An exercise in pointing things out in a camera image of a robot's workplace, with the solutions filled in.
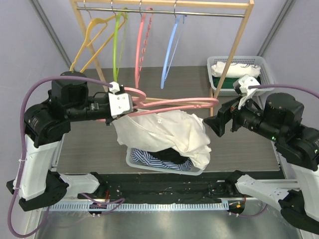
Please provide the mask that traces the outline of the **white tank top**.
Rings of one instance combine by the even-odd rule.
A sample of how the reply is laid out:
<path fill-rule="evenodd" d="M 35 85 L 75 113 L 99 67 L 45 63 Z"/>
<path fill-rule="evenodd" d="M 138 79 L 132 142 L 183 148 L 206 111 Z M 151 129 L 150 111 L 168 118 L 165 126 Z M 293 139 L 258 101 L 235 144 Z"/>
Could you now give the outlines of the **white tank top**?
<path fill-rule="evenodd" d="M 123 116 L 112 122 L 117 142 L 128 148 L 158 152 L 168 148 L 188 157 L 196 168 L 210 163 L 210 139 L 201 118 L 181 110 L 139 116 Z"/>

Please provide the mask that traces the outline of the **light pink hanger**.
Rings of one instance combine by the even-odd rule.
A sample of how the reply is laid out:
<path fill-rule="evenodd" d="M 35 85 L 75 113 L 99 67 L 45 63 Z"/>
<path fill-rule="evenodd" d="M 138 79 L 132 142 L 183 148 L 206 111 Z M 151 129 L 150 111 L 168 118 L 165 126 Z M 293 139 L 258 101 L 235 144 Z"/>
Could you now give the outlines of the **light pink hanger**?
<path fill-rule="evenodd" d="M 124 87 L 126 93 L 132 97 L 134 112 L 128 116 L 140 116 L 153 113 L 169 112 L 173 110 L 188 110 L 188 109 L 208 109 L 218 105 L 219 101 L 214 97 L 199 97 L 199 98 L 182 98 L 182 99 L 159 99 L 148 98 L 142 90 Z M 149 112 L 138 112 L 151 107 L 168 106 Z M 97 121 L 105 122 L 105 119 L 97 119 Z"/>

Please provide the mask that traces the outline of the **blue striped tank top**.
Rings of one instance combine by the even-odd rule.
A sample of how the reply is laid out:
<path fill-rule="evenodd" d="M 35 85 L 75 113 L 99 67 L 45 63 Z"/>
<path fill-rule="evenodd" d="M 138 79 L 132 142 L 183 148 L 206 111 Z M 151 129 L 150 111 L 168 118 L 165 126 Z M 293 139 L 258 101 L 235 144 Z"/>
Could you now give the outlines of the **blue striped tank top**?
<path fill-rule="evenodd" d="M 134 149 L 132 153 L 132 159 L 134 163 L 141 163 L 149 167 L 164 168 L 164 169 L 173 169 L 179 171 L 189 171 L 193 166 L 190 159 L 187 159 L 182 164 L 176 164 L 171 161 L 162 161 L 155 158 L 149 152 L 142 151 L 139 149 Z"/>

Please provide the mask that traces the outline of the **black tank top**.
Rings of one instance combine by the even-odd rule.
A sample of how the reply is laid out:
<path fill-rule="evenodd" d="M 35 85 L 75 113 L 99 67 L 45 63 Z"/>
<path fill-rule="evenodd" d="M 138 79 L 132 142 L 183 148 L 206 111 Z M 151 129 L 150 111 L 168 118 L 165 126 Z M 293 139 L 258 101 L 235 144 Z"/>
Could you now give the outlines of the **black tank top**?
<path fill-rule="evenodd" d="M 183 164 L 187 160 L 189 160 L 188 157 L 180 155 L 180 153 L 173 148 L 164 149 L 158 152 L 149 152 L 149 154 L 161 161 L 167 161 L 178 165 Z"/>

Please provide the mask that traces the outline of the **light blue hanger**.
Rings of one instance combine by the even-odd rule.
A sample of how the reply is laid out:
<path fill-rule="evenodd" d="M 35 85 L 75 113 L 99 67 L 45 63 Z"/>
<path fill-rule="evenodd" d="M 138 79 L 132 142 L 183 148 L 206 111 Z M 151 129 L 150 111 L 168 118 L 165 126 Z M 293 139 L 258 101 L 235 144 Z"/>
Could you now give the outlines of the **light blue hanger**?
<path fill-rule="evenodd" d="M 184 29 L 185 19 L 186 19 L 185 15 L 179 15 L 178 17 L 175 18 L 175 23 L 172 28 L 172 32 L 167 45 L 167 50 L 166 50 L 164 63 L 163 63 L 163 69 L 162 69 L 161 80 L 160 80 L 161 89 L 164 89 L 165 82 L 167 80 L 167 77 L 174 59 L 175 52 Z"/>

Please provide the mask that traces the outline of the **lime green hanger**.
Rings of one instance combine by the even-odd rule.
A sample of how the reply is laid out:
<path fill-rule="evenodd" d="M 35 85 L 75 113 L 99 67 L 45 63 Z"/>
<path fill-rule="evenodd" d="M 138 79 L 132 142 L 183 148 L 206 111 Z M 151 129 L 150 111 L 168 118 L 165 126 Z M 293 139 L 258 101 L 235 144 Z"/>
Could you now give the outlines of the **lime green hanger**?
<path fill-rule="evenodd" d="M 115 30 L 114 30 L 114 42 L 113 42 L 113 79 L 118 82 L 118 75 L 121 66 L 122 54 L 124 50 L 125 38 L 127 33 L 128 14 L 126 12 L 120 12 L 116 15 Z M 121 42 L 120 53 L 118 53 L 118 39 L 119 31 L 123 30 L 123 40 Z"/>

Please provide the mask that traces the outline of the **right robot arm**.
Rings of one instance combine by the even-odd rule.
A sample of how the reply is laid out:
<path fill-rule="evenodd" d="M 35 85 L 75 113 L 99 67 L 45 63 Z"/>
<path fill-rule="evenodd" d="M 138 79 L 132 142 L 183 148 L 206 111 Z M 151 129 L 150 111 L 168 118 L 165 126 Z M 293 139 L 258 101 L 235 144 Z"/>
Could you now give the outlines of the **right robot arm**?
<path fill-rule="evenodd" d="M 217 115 L 203 121 L 218 137 L 231 121 L 232 132 L 244 127 L 274 143 L 295 172 L 299 190 L 286 190 L 253 179 L 239 170 L 225 180 L 229 196 L 252 196 L 277 209 L 292 226 L 319 233 L 319 131 L 302 124 L 304 105 L 287 93 L 268 95 L 263 109 L 239 98 L 222 104 Z"/>

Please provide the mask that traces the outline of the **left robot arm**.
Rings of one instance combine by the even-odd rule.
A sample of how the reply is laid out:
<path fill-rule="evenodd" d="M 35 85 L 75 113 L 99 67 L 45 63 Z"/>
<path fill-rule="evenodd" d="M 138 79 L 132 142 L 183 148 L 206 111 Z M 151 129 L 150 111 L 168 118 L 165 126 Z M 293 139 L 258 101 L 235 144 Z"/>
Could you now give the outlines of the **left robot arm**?
<path fill-rule="evenodd" d="M 46 81 L 51 83 L 51 89 L 45 101 L 27 107 L 28 98 L 23 100 L 21 162 L 16 178 L 6 184 L 13 195 L 19 196 L 18 203 L 25 212 L 52 206 L 67 196 L 102 198 L 107 184 L 97 172 L 67 176 L 50 167 L 58 158 L 58 148 L 72 122 L 111 123 L 134 112 L 132 97 L 115 82 L 108 84 L 107 92 L 90 96 L 90 79 L 83 73 L 66 71 Z"/>

